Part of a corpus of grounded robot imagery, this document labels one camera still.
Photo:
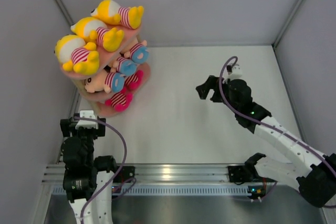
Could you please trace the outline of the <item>bald peach boy doll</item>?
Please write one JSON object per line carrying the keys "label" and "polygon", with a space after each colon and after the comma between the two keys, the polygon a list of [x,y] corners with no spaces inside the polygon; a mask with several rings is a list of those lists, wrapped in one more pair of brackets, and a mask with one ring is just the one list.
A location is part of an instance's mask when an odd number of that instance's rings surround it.
{"label": "bald peach boy doll", "polygon": [[145,63],[149,56],[147,44],[146,40],[143,40],[142,42],[135,40],[123,53],[124,57],[132,60],[136,64]]}

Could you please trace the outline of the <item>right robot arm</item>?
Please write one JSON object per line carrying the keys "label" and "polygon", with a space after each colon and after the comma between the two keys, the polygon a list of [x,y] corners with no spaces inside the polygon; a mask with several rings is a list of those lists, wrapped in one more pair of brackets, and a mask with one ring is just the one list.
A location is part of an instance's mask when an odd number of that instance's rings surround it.
{"label": "right robot arm", "polygon": [[240,126],[268,142],[289,160],[282,163],[257,153],[244,163],[247,178],[270,178],[298,191],[314,207],[334,207],[327,203],[335,196],[335,154],[319,152],[288,132],[267,109],[253,101],[246,81],[221,81],[219,77],[209,76],[196,87],[202,100],[210,90],[214,91],[212,102],[225,104]]}

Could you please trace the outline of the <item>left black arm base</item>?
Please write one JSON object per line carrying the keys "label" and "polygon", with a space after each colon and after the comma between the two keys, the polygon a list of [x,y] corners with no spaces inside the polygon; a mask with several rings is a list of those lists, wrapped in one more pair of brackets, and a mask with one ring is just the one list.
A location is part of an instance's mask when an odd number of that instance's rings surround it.
{"label": "left black arm base", "polygon": [[134,166],[123,166],[118,175],[114,178],[113,183],[122,183],[127,179],[133,178],[135,176]]}

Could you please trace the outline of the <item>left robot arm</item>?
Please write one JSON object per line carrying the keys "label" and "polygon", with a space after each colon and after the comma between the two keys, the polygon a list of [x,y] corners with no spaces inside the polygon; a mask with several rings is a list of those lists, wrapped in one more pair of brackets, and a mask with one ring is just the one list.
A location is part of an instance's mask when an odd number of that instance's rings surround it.
{"label": "left robot arm", "polygon": [[113,156],[94,157],[94,140],[105,136],[105,126],[73,118],[60,120],[65,173],[62,182],[76,223],[113,223],[110,187],[119,170]]}

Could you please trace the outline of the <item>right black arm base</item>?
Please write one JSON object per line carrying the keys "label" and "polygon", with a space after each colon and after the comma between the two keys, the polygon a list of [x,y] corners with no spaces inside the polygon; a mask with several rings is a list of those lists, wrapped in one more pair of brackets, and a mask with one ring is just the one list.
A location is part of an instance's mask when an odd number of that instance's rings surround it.
{"label": "right black arm base", "polygon": [[256,153],[245,161],[243,165],[228,166],[229,181],[236,185],[242,185],[250,182],[258,183],[263,182],[264,180],[266,180],[266,182],[275,182],[270,178],[259,176],[256,172],[255,165],[263,157],[266,157],[266,155]]}

